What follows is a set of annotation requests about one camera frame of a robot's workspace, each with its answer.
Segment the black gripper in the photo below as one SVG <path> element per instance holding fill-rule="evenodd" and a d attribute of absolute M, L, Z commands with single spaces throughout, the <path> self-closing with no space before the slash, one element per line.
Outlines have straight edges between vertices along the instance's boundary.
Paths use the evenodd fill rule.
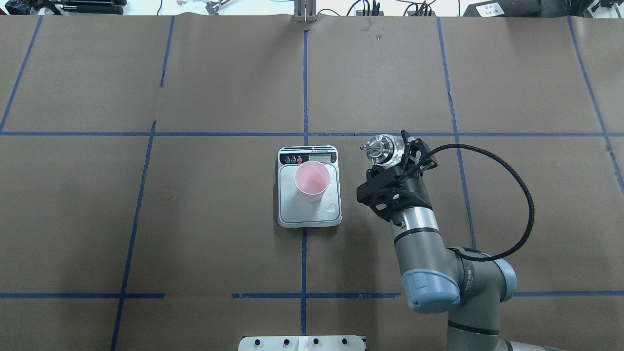
<path fill-rule="evenodd" d="M 421 177 L 429 169 L 438 167 L 436 158 L 430 155 L 429 146 L 421 139 L 415 138 L 406 130 L 401 130 L 404 152 L 400 166 L 390 168 L 393 177 L 391 185 L 392 207 L 402 211 L 412 207 L 423 207 L 432 210 L 433 206 Z"/>

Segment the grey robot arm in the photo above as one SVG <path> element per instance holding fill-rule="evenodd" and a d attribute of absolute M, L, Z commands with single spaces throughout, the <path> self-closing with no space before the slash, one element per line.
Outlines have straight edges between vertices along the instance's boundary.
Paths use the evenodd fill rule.
<path fill-rule="evenodd" d="M 525 182 L 505 160 L 466 144 L 430 149 L 420 138 L 401 131 L 399 164 L 392 175 L 387 208 L 393 244 L 408 306 L 421 314 L 447 313 L 448 351 L 548 351 L 501 337 L 501 304 L 517 291 L 517 276 L 505 261 L 528 240 L 535 207 Z M 446 247 L 424 185 L 423 173 L 437 166 L 435 153 L 446 149 L 475 151 L 504 167 L 521 187 L 528 204 L 526 229 L 517 244 L 488 255 L 475 249 Z"/>

